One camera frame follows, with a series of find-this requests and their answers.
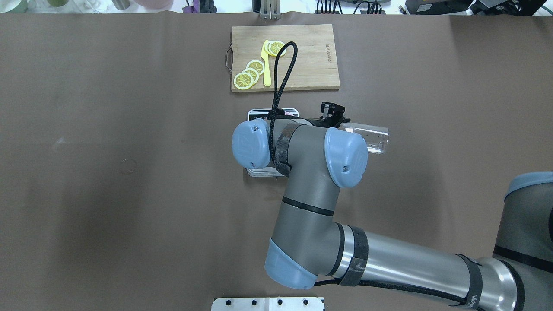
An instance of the metal plate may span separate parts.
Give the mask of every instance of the metal plate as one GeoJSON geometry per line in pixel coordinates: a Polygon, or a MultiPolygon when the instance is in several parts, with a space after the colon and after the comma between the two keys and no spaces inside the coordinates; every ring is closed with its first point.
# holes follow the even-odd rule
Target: metal plate
{"type": "Polygon", "coordinates": [[[211,305],[211,311],[324,311],[325,299],[321,297],[268,297],[268,298],[219,298],[211,305]]]}

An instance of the black band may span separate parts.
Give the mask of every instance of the black band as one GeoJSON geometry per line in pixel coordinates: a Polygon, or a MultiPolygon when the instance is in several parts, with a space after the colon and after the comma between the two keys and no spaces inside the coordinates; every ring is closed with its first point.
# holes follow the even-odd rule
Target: black band
{"type": "Polygon", "coordinates": [[[290,146],[290,139],[292,138],[292,135],[298,129],[298,127],[302,126],[303,124],[297,123],[297,122],[291,122],[288,123],[282,132],[280,133],[279,138],[276,141],[275,146],[275,158],[274,158],[274,164],[276,170],[288,177],[290,175],[290,169],[291,166],[288,164],[288,147],[290,146]]]}
{"type": "Polygon", "coordinates": [[[344,243],[346,241],[346,237],[344,236],[344,228],[339,223],[336,223],[338,225],[338,230],[340,231],[340,247],[338,249],[338,256],[336,256],[336,262],[334,262],[334,267],[330,271],[327,276],[331,276],[338,270],[340,266],[340,262],[342,262],[342,256],[344,256],[344,243]]]}
{"type": "Polygon", "coordinates": [[[346,274],[340,280],[339,285],[357,286],[363,277],[363,272],[367,268],[367,259],[369,257],[369,242],[367,234],[363,229],[349,226],[353,232],[353,257],[349,262],[346,274]]]}
{"type": "Polygon", "coordinates": [[[285,196],[282,197],[282,202],[288,204],[288,205],[292,205],[293,207],[295,208],[299,208],[299,209],[302,209],[302,210],[306,210],[306,211],[310,211],[310,212],[314,212],[314,213],[317,213],[317,214],[320,214],[320,215],[325,215],[325,216],[332,216],[334,215],[334,211],[329,211],[329,210],[325,210],[325,209],[320,209],[316,206],[312,206],[312,205],[309,205],[309,204],[305,204],[305,203],[302,203],[302,202],[298,202],[296,200],[292,200],[290,198],[287,198],[285,196]]]}
{"type": "Polygon", "coordinates": [[[551,213],[549,214],[549,237],[551,238],[551,242],[553,242],[553,209],[551,209],[551,213]]]}
{"type": "Polygon", "coordinates": [[[517,285],[517,302],[515,303],[515,308],[513,309],[513,311],[522,311],[524,309],[524,303],[526,302],[526,291],[524,290],[524,283],[522,281],[522,278],[520,278],[520,275],[515,270],[515,268],[511,266],[507,261],[499,261],[501,261],[507,267],[507,269],[513,276],[513,279],[515,280],[515,284],[517,285]]]}
{"type": "Polygon", "coordinates": [[[495,248],[493,249],[493,253],[496,255],[500,255],[502,257],[508,258],[510,260],[523,263],[527,266],[534,267],[549,273],[553,273],[553,262],[551,261],[547,261],[534,256],[519,253],[498,245],[496,245],[495,248]]]}
{"type": "Polygon", "coordinates": [[[480,264],[473,261],[463,254],[456,254],[461,257],[468,268],[468,276],[470,278],[468,285],[468,293],[465,297],[465,303],[460,303],[457,305],[451,305],[450,307],[462,307],[462,308],[471,308],[478,309],[478,303],[480,302],[480,297],[482,296],[482,273],[480,272],[480,264]]]}

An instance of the cutting board handle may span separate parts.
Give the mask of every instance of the cutting board handle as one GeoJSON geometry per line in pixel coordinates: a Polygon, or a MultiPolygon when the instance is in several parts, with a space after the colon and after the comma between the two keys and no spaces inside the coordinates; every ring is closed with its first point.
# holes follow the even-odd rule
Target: cutting board handle
{"type": "Polygon", "coordinates": [[[234,60],[234,55],[232,54],[232,42],[231,45],[228,46],[227,54],[225,54],[225,66],[227,66],[228,72],[232,74],[232,62],[234,60]]]}

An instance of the blue joint cap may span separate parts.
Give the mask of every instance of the blue joint cap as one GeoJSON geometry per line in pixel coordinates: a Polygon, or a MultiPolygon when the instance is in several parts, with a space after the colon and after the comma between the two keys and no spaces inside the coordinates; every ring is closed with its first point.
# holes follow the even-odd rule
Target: blue joint cap
{"type": "Polygon", "coordinates": [[[329,128],[325,135],[328,172],[340,188],[355,187],[367,168],[367,143],[359,134],[329,128]]]}
{"type": "Polygon", "coordinates": [[[269,239],[265,271],[275,282],[293,289],[310,289],[317,276],[300,266],[269,239]]]}
{"type": "Polygon", "coordinates": [[[271,160],[269,126],[262,119],[240,123],[232,134],[232,154],[247,168],[264,168],[271,160]]]}
{"type": "Polygon", "coordinates": [[[507,194],[505,194],[505,198],[503,200],[505,200],[509,194],[517,191],[518,189],[546,183],[553,183],[553,172],[533,172],[518,175],[513,179],[511,184],[509,184],[509,190],[507,190],[507,194]]]}

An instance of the metal handle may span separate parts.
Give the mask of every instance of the metal handle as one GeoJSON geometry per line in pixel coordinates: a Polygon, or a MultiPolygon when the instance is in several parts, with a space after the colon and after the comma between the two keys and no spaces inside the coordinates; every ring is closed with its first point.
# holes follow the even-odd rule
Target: metal handle
{"type": "Polygon", "coordinates": [[[234,57],[233,57],[233,59],[232,59],[232,61],[231,61],[231,64],[229,65],[229,64],[228,64],[228,53],[229,53],[229,52],[232,52],[232,42],[231,42],[231,45],[228,46],[227,53],[225,54],[225,66],[227,67],[228,72],[230,72],[230,73],[232,74],[231,66],[232,66],[232,61],[234,60],[234,57]]]}

